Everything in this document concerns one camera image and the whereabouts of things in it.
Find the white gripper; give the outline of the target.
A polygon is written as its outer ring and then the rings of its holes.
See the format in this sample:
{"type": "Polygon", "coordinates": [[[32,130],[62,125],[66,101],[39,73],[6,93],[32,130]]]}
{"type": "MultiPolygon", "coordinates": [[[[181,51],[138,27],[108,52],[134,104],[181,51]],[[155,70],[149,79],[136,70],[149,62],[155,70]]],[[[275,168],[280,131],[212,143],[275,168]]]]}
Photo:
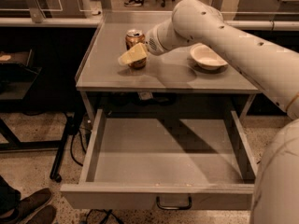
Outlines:
{"type": "Polygon", "coordinates": [[[145,44],[137,43],[125,51],[119,58],[119,65],[129,65],[153,55],[162,55],[175,48],[177,35],[171,21],[164,21],[147,31],[145,44]]]}

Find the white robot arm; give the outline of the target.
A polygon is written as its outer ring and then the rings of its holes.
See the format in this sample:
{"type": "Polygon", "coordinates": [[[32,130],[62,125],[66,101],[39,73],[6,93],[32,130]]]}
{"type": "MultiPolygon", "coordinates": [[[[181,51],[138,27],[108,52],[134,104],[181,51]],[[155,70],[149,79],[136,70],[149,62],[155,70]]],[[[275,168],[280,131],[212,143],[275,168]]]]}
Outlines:
{"type": "Polygon", "coordinates": [[[299,53],[223,21],[198,0],[182,0],[171,18],[146,33],[118,59],[127,65],[176,48],[202,43],[292,118],[269,144],[258,167],[249,224],[299,224],[299,53]]]}

